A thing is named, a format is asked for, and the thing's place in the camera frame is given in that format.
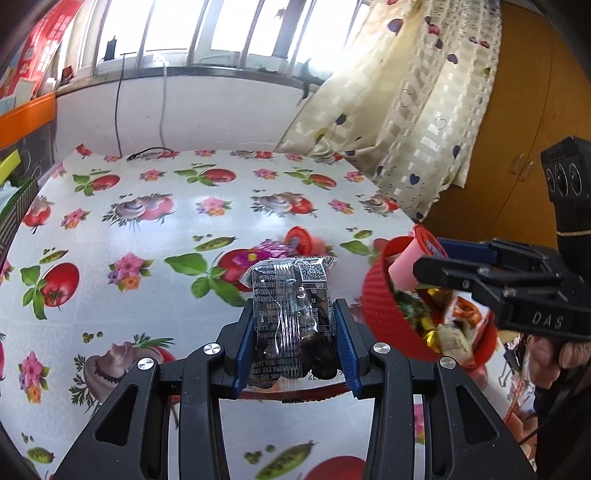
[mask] black gripper frame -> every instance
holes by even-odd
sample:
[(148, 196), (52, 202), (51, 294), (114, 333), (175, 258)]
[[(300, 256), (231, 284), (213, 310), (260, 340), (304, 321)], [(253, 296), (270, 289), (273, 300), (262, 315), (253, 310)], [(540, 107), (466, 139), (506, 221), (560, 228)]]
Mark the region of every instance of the black gripper frame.
[(563, 342), (591, 341), (591, 290), (551, 248), (495, 239), (439, 240), (449, 258), (422, 257), (424, 284), (469, 291), (495, 314), (497, 327)]
[[(347, 303), (337, 300), (334, 308), (347, 385), (356, 398), (375, 399), (364, 480), (413, 478), (413, 394), (424, 401), (426, 480), (473, 480), (484, 472), (490, 480), (535, 480), (501, 419), (458, 365), (409, 360), (395, 349), (377, 353), (371, 331), (355, 323)], [(134, 366), (74, 442), (54, 480), (166, 480), (172, 395), (181, 398), (180, 479), (229, 480), (219, 399), (236, 399), (244, 388), (253, 340), (249, 300), (238, 323), (220, 332), (219, 351), (208, 344), (183, 360)]]

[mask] orange shelf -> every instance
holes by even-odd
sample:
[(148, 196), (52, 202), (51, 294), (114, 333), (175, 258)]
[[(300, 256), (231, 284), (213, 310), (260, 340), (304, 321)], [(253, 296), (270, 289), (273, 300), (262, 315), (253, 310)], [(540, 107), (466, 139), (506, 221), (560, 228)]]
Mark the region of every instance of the orange shelf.
[(0, 116), (0, 149), (26, 137), (55, 117), (55, 93), (43, 95)]

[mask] metal screw head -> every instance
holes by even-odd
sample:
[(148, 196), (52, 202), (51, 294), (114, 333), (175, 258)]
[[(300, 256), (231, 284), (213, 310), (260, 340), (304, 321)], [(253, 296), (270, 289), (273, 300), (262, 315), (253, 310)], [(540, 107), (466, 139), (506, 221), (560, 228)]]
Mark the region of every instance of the metal screw head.
[(217, 355), (222, 347), (218, 343), (208, 343), (203, 347), (203, 352), (206, 355)]
[(150, 368), (152, 368), (153, 366), (154, 366), (154, 360), (152, 358), (149, 358), (149, 357), (142, 358), (138, 362), (138, 368), (140, 370), (150, 370)]
[(385, 354), (391, 350), (390, 346), (387, 343), (378, 342), (374, 344), (374, 352)]
[(450, 356), (444, 356), (441, 360), (439, 360), (439, 365), (441, 365), (443, 368), (451, 370), (456, 366), (456, 361)]

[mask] white cable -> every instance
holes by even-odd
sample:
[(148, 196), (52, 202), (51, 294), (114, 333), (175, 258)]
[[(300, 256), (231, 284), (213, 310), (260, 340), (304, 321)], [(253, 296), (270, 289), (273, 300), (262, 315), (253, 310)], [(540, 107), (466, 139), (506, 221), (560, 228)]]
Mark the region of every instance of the white cable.
[(166, 148), (166, 143), (164, 143), (164, 114), (166, 112), (166, 97), (167, 97), (167, 83), (168, 83), (168, 61), (160, 55), (160, 60), (162, 61), (162, 67), (164, 69), (163, 75), (163, 92), (162, 92), (162, 111), (160, 112), (160, 142), (162, 146)]

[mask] gold candy wrapper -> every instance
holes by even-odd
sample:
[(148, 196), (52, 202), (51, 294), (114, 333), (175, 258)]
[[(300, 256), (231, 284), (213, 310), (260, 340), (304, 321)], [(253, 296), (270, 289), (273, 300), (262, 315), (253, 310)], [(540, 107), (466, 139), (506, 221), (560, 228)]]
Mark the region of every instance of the gold candy wrapper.
[(430, 332), (425, 333), (425, 335), (423, 335), (423, 340), (425, 340), (427, 346), (435, 353), (441, 353), (436, 330), (431, 330)]
[(423, 335), (426, 332), (431, 332), (432, 330), (435, 330), (437, 327), (435, 327), (435, 324), (433, 323), (433, 321), (431, 320), (430, 316), (424, 316), (421, 318), (419, 325), (420, 327), (420, 334)]

